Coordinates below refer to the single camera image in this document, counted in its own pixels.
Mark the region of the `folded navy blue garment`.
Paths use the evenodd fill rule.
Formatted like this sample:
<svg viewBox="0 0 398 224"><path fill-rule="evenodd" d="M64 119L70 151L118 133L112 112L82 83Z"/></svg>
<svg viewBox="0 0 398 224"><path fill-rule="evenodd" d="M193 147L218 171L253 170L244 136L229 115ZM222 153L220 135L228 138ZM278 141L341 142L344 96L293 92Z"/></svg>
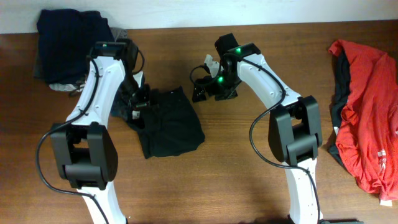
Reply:
<svg viewBox="0 0 398 224"><path fill-rule="evenodd" d="M112 42L108 20L98 11L41 10L38 50L47 84L72 84L88 71L86 56L97 42Z"/></svg>

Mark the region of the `black polo shirt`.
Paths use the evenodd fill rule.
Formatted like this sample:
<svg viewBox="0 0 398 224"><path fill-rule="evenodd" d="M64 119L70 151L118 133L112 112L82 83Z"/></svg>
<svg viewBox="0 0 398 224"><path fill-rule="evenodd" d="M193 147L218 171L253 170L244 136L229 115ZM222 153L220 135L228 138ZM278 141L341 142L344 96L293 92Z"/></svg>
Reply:
<svg viewBox="0 0 398 224"><path fill-rule="evenodd" d="M146 159L179 156L205 141L200 120L182 87L160 92L146 86L143 91L149 106L139 110L138 118L133 118L132 106L120 93L114 97L111 115L123 119L138 134Z"/></svg>

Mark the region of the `red t-shirt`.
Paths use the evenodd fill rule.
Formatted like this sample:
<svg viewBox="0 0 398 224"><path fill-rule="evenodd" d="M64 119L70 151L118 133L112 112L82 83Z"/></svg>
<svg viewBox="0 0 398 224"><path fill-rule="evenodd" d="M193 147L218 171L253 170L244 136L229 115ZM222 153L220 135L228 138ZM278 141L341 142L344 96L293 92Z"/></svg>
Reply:
<svg viewBox="0 0 398 224"><path fill-rule="evenodd" d="M396 61L379 49L338 39L329 51L349 64L348 101L336 148L359 188L381 202L397 200Z"/></svg>

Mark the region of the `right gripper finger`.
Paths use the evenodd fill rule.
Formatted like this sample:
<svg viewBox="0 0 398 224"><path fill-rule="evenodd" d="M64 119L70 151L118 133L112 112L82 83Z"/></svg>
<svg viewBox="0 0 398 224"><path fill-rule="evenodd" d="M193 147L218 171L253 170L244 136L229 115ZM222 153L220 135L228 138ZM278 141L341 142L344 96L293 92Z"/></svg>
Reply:
<svg viewBox="0 0 398 224"><path fill-rule="evenodd" d="M238 96L238 93L235 88L219 88L215 90L214 93L215 100L230 100Z"/></svg>
<svg viewBox="0 0 398 224"><path fill-rule="evenodd" d="M205 88L198 85L194 85L192 102L198 103L200 101L205 101L205 100L207 100Z"/></svg>

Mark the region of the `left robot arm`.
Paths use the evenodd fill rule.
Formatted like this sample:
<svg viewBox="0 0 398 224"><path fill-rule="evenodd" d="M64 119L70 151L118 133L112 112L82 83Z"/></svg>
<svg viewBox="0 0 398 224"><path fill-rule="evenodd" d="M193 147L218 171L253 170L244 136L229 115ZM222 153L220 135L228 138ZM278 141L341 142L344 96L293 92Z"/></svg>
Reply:
<svg viewBox="0 0 398 224"><path fill-rule="evenodd" d="M116 96L126 106L123 118L150 104L143 71L134 69L140 55L131 39L95 43L78 103L48 133L58 173L71 186L67 193L83 197L94 223L127 223L114 188L118 154L108 120Z"/></svg>

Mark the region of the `folded grey garment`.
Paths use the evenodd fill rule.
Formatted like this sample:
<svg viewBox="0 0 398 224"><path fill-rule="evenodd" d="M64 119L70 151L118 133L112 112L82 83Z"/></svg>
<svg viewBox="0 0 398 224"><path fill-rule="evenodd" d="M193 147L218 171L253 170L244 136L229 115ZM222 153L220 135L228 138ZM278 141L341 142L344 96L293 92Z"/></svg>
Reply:
<svg viewBox="0 0 398 224"><path fill-rule="evenodd" d="M127 38L127 30L118 28L118 27L111 27L111 33L115 40ZM39 80L45 80L44 71L42 68L42 62L39 56L39 52L36 53L35 56L35 64L33 68L33 77ZM54 91L65 91L65 92L81 92L84 88L86 82L87 74L83 76L79 76L77 78L72 78L71 81L67 80L65 82L56 82L49 84L50 89Z"/></svg>

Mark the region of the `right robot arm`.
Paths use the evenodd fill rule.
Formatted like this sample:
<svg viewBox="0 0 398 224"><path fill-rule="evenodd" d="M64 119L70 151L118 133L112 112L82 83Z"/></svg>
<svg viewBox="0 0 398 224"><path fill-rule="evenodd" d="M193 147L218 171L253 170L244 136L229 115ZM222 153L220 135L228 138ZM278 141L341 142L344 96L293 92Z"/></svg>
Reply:
<svg viewBox="0 0 398 224"><path fill-rule="evenodd" d="M238 44L232 33L215 42L220 61L207 55L201 68L207 75L192 79L193 102L228 100L237 96L240 83L246 83L266 107L249 128L269 116L268 143L276 161L255 153L266 163L285 170L289 188L291 223L321 223L323 215L317 194L315 169L322 144L320 113L313 96L302 97L286 85L266 62L254 43Z"/></svg>

